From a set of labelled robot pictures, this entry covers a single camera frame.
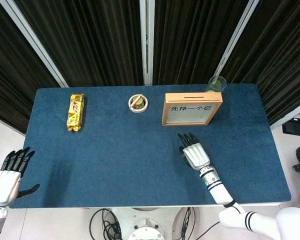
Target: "blue tablecloth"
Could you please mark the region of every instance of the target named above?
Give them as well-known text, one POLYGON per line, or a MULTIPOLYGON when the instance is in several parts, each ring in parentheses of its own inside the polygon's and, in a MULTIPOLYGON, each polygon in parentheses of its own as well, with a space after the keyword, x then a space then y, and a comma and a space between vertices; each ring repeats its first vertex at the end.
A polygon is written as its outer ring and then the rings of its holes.
POLYGON ((199 172, 179 155, 177 133, 194 133, 238 203, 289 201, 265 110, 254 84, 228 84, 208 126, 162 126, 165 93, 206 85, 44 88, 37 91, 24 146, 35 150, 20 189, 41 184, 13 208, 214 204, 199 172), (68 132, 70 96, 84 93, 83 127, 68 132), (144 94, 148 109, 128 108, 144 94))

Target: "yellow wrapper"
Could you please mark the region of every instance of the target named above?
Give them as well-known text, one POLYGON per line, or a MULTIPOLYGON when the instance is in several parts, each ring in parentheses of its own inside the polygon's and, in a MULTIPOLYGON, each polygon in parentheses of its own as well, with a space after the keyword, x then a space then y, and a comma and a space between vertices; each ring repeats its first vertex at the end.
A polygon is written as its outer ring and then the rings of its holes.
POLYGON ((70 98, 70 107, 68 111, 68 119, 66 126, 68 131, 78 132, 82 124, 82 116, 84 114, 85 98, 82 94, 73 93, 70 98))

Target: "white floor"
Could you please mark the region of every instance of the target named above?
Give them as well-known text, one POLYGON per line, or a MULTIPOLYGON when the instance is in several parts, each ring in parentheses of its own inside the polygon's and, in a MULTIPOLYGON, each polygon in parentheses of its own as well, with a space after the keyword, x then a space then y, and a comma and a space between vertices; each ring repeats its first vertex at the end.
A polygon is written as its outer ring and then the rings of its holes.
MULTIPOLYGON (((280 206, 250 206, 247 211, 259 212, 274 217, 280 207, 300 207, 300 172, 294 172, 292 165, 297 164, 295 150, 300 146, 300 136, 283 134, 281 127, 272 131, 282 167, 290 188, 292 200, 280 206)), ((0 166, 5 156, 12 150, 23 147, 24 137, 0 123, 0 166)), ((193 231, 193 240, 209 226, 218 221, 218 212, 222 207, 197 207, 197 221, 193 231)), ((96 208, 45 208, 45 209, 9 209, 0 240, 90 240, 89 221, 96 208)), ((184 212, 175 220, 173 239, 178 239, 184 212)), ((192 227, 190 219, 188 229, 192 227)), ((93 221, 92 233, 102 240, 101 222, 97 217, 93 221)), ((268 238, 245 230, 226 229, 220 224, 209 231, 202 239, 209 240, 267 240, 268 238)))

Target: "glass cup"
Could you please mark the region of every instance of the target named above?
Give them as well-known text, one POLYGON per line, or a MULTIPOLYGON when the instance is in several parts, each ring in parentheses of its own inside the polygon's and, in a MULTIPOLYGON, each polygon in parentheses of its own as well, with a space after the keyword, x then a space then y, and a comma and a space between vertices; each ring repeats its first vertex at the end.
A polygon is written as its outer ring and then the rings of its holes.
POLYGON ((205 89, 206 93, 222 93, 227 85, 227 81, 222 76, 213 76, 208 82, 208 86, 205 89))

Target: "white robotic arm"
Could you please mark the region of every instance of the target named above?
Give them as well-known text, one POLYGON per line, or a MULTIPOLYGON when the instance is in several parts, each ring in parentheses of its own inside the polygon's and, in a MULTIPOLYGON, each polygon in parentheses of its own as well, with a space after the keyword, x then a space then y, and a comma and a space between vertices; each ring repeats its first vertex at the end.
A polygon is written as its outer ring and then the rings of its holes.
POLYGON ((16 198, 23 197, 35 192, 39 188, 36 184, 31 189, 19 191, 22 176, 27 168, 30 158, 35 154, 34 151, 28 155, 29 147, 17 152, 12 151, 2 164, 0 170, 0 233, 6 221, 8 212, 6 207, 10 206, 16 198))
POLYGON ((224 227, 245 229, 272 240, 300 240, 300 208, 284 208, 275 218, 245 212, 228 193, 216 170, 209 166, 210 159, 196 137, 191 133, 178 136, 184 144, 179 148, 181 156, 194 170, 200 170, 200 177, 215 202, 226 208, 219 213, 219 221, 224 227))

